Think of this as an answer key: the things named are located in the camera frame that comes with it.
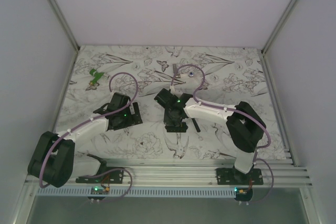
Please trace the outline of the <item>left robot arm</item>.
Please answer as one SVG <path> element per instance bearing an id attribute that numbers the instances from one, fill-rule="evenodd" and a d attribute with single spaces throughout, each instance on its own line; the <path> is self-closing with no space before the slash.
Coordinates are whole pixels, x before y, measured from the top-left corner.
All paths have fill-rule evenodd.
<path id="1" fill-rule="evenodd" d="M 76 157 L 76 151 L 97 135 L 141 123 L 138 103 L 115 93 L 110 102 L 94 110 L 88 120 L 73 129 L 43 133 L 28 164 L 28 174 L 38 178 L 43 188 L 62 187 L 71 178 L 101 183 L 107 177 L 105 160 L 92 154 Z"/>

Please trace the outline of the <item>black fuse box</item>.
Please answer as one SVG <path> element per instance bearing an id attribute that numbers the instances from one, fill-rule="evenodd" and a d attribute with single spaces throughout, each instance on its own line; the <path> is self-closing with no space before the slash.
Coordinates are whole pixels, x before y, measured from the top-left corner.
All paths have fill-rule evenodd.
<path id="1" fill-rule="evenodd" d="M 188 129 L 188 126 L 186 124 L 181 124 L 179 126 L 166 125 L 165 129 L 168 133 L 185 133 Z"/>

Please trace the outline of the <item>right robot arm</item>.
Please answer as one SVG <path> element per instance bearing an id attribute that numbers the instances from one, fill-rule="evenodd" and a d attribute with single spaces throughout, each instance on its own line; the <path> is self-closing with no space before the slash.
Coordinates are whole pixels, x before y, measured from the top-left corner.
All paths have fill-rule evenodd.
<path id="1" fill-rule="evenodd" d="M 233 179 L 245 184 L 251 179 L 251 169 L 257 157 L 259 141 L 264 135 L 270 141 L 266 125 L 255 110 L 246 102 L 238 105 L 208 103 L 196 96 L 183 93 L 179 97 L 162 89 L 154 100 L 164 109 L 163 123 L 168 133 L 185 133 L 185 119 L 201 119 L 225 125 L 237 148 Z"/>

